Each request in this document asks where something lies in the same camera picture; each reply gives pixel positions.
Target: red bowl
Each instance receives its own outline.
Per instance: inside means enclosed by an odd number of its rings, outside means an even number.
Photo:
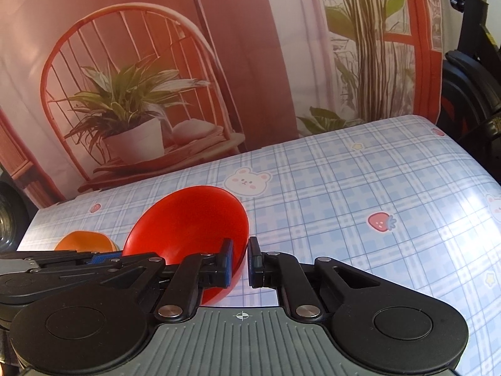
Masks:
[[[244,206],[215,186],[191,186],[160,199],[132,228],[123,255],[155,252],[167,264],[193,253],[217,253],[224,238],[233,239],[231,284],[204,291],[202,304],[215,304],[237,284],[244,267],[249,220]]]

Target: yellow star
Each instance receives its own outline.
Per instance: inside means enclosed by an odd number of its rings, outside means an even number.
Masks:
[[[494,285],[496,284],[496,276],[495,274],[491,271],[491,272],[488,272],[486,275],[485,275],[485,283],[490,287],[494,287]]]

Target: crosshair symbol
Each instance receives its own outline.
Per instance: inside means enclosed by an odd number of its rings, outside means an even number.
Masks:
[[[242,312],[239,312],[237,315],[234,315],[234,317],[237,317],[238,319],[240,320],[244,320],[244,319],[247,319],[249,317],[251,317],[252,315],[249,315],[247,314],[246,312],[242,311]]]

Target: blue and white checkered pattern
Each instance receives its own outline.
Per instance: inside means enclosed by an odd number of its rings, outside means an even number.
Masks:
[[[470,339],[457,371],[501,374],[501,224],[486,195],[501,187],[448,137],[418,116],[402,116],[308,137],[79,196],[40,211],[19,250],[52,250],[74,230],[99,231],[123,246],[156,201],[190,185],[222,186],[240,167],[268,171],[257,198],[242,198],[264,251],[311,263],[330,256],[442,299],[466,318]],[[95,203],[101,209],[90,213]],[[396,219],[391,231],[367,224]],[[276,305],[247,274],[219,305]]]

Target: printed backdrop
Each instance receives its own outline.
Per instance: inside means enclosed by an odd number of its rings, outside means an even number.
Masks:
[[[0,0],[0,163],[39,206],[302,136],[435,122],[440,0]]]

